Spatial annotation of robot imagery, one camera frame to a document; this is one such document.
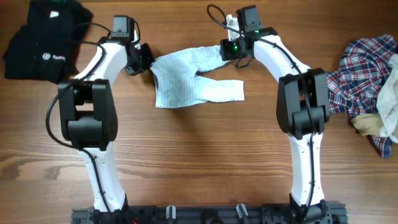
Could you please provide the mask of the light blue striped shirt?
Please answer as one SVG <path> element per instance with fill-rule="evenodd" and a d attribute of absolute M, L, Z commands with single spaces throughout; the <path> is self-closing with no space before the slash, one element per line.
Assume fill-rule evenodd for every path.
<path fill-rule="evenodd" d="M 155 83 L 155 107 L 174 109 L 206 103 L 243 101 L 242 80 L 214 80 L 203 74 L 224 67 L 219 45 L 194 47 L 160 56 L 150 70 Z"/>

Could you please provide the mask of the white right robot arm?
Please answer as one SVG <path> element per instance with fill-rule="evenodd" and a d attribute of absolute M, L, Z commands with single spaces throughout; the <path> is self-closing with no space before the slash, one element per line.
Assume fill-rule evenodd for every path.
<path fill-rule="evenodd" d="M 276 116 L 287 135 L 293 168 L 290 223 L 311 223 L 327 217 L 320 180 L 320 144 L 330 117 L 326 73 L 298 60 L 272 27 L 264 27 L 256 6 L 224 15 L 220 26 L 221 58 L 262 63 L 278 83 Z"/>

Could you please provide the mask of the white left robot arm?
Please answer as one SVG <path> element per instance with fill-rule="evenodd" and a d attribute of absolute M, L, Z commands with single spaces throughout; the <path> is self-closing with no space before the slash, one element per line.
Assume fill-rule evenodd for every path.
<path fill-rule="evenodd" d="M 119 212 L 125 206 L 114 161 L 118 117 L 111 87 L 121 70 L 130 76 L 149 69 L 154 61 L 148 44 L 141 43 L 138 23 L 115 16 L 113 29 L 95 43 L 97 52 L 74 79 L 58 86 L 62 135 L 76 149 L 88 170 L 100 213 Z"/>

